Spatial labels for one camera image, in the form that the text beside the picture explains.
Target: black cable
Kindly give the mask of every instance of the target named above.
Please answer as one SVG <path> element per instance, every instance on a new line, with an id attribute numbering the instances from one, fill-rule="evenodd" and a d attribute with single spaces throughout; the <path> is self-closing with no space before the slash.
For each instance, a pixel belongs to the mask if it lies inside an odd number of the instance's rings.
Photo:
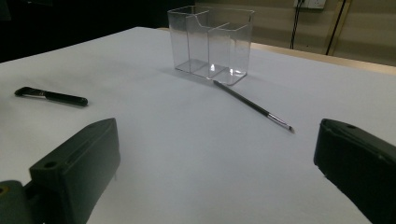
<path id="1" fill-rule="evenodd" d="M 304 0 L 299 0 L 299 2 L 297 3 L 296 12 L 294 14 L 294 26 L 293 26 L 293 32 L 291 34 L 291 41 L 290 41 L 291 49 L 294 49 L 294 37 L 296 35 L 298 17 L 300 15 L 300 9 L 301 9 L 301 6 L 303 5 L 303 2 L 304 2 Z"/>
<path id="2" fill-rule="evenodd" d="M 346 0 L 343 1 L 343 5 L 341 5 L 340 13 L 337 17 L 337 22 L 334 25 L 334 29 L 332 30 L 332 37 L 330 38 L 329 46 L 327 46 L 326 55 L 329 55 L 330 47 L 332 46 L 332 41 L 334 40 L 335 31 L 337 30 L 338 22 L 341 19 L 341 15 L 343 14 L 344 5 L 346 4 Z"/>

